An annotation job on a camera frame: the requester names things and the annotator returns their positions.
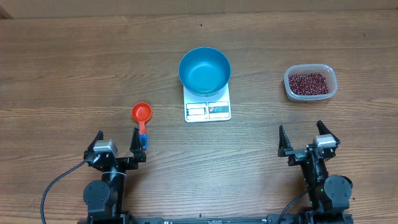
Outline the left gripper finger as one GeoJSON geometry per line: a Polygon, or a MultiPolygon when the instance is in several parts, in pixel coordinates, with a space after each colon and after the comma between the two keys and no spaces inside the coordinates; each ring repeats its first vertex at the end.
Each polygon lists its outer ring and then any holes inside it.
{"type": "Polygon", "coordinates": [[[97,141],[103,140],[104,134],[102,131],[98,131],[96,137],[94,138],[94,140],[91,142],[91,144],[87,147],[87,152],[91,152],[94,151],[94,146],[96,144],[97,141]]]}
{"type": "Polygon", "coordinates": [[[135,159],[145,159],[146,158],[146,152],[141,145],[138,128],[133,129],[131,145],[130,145],[129,150],[131,153],[133,153],[135,159]]]}

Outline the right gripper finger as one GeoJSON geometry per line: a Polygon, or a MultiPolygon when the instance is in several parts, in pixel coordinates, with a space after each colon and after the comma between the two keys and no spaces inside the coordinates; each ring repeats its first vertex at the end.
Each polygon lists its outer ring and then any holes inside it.
{"type": "Polygon", "coordinates": [[[286,157],[291,154],[293,151],[293,147],[284,131],[283,125],[279,126],[279,148],[278,148],[278,156],[286,157]]]}
{"type": "Polygon", "coordinates": [[[323,124],[321,120],[317,121],[317,128],[320,135],[331,134],[336,141],[337,144],[340,143],[340,140],[323,124]]]}

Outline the orange measuring scoop blue handle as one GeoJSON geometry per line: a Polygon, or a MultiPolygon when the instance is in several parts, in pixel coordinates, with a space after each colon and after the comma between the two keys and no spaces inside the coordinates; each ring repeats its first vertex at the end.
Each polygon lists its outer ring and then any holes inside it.
{"type": "Polygon", "coordinates": [[[139,102],[133,106],[131,115],[139,124],[139,140],[143,150],[146,150],[148,146],[146,123],[152,117],[152,109],[149,104],[145,102],[139,102]]]}

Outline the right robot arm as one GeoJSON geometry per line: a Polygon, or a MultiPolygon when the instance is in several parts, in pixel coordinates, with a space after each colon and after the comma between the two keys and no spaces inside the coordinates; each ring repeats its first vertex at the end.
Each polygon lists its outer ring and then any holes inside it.
{"type": "Polygon", "coordinates": [[[320,120],[317,128],[319,135],[311,144],[294,149],[283,126],[279,126],[278,156],[287,157],[289,166],[301,167],[306,190],[286,205],[278,223],[353,223],[352,216],[345,213],[353,183],[346,176],[330,175],[325,165],[336,156],[340,140],[320,120]],[[287,210],[304,195],[309,196],[310,206],[301,208],[298,214],[287,215],[287,210]]]}

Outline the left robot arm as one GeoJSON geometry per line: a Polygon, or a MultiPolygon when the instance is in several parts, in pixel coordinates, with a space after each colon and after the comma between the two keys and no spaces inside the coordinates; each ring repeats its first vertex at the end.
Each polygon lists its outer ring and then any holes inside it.
{"type": "Polygon", "coordinates": [[[83,191],[83,200],[87,205],[87,223],[124,223],[137,221],[131,213],[123,209],[126,172],[136,170],[139,163],[146,161],[139,129],[133,129],[130,151],[131,157],[118,157],[118,149],[112,140],[105,140],[99,131],[84,152],[83,159],[101,172],[100,180],[90,182],[83,191]]]}

